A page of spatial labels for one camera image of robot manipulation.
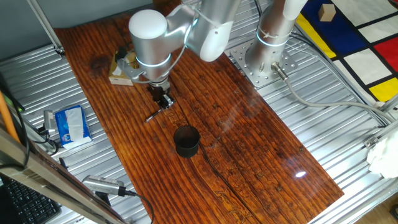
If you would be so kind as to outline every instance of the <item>cardboard box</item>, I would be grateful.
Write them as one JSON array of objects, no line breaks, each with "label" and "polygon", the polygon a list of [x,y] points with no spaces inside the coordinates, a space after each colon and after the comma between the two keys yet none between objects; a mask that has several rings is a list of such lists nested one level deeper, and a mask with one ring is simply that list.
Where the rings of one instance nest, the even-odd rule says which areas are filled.
[{"label": "cardboard box", "polygon": [[[124,72],[122,71],[120,75],[114,75],[113,72],[115,71],[116,67],[118,66],[117,63],[114,61],[115,55],[117,54],[117,51],[113,55],[112,58],[112,63],[111,63],[111,68],[109,69],[109,80],[113,85],[129,85],[133,86],[134,82],[129,79]],[[136,60],[136,54],[135,53],[130,53],[127,57],[127,59],[130,61],[130,66],[132,68],[138,68],[138,62]]]},{"label": "cardboard box", "polygon": [[322,4],[321,9],[318,12],[319,20],[321,22],[331,22],[336,14],[334,4]]}]

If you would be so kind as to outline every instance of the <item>colorful mat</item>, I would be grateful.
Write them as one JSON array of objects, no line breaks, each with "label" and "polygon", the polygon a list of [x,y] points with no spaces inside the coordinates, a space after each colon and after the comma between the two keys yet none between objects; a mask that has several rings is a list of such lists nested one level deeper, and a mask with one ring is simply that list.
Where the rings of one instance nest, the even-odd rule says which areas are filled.
[{"label": "colorful mat", "polygon": [[[322,4],[336,6],[331,22],[320,22]],[[398,94],[398,10],[388,0],[309,0],[297,22],[372,103]]]}]

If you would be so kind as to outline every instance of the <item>black cup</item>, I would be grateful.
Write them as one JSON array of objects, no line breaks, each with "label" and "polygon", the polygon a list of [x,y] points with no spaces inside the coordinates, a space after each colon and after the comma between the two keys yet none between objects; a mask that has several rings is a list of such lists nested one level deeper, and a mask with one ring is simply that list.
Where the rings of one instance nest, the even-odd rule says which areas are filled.
[{"label": "black cup", "polygon": [[175,150],[184,158],[191,158],[198,152],[200,135],[192,126],[179,127],[174,133]]}]

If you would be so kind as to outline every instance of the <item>red square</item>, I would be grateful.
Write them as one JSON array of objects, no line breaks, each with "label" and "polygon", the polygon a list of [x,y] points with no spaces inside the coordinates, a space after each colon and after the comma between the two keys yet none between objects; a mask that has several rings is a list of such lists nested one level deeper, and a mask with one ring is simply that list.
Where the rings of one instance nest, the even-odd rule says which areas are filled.
[{"label": "red square", "polygon": [[398,72],[398,37],[377,44],[374,48],[385,58],[388,64]]}]

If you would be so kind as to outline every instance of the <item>wooden table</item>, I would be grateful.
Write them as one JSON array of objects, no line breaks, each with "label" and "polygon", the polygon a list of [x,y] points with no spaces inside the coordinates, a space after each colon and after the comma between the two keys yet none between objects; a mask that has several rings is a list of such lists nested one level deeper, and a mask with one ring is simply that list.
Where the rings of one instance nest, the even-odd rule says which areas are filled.
[{"label": "wooden table", "polygon": [[[152,202],[155,223],[306,223],[343,195],[225,55],[205,63],[187,50],[170,75],[177,102],[145,123],[158,110],[146,86],[108,80],[114,51],[131,42],[131,14],[56,32],[137,193]],[[173,142],[187,124],[201,134],[191,159]]]}]

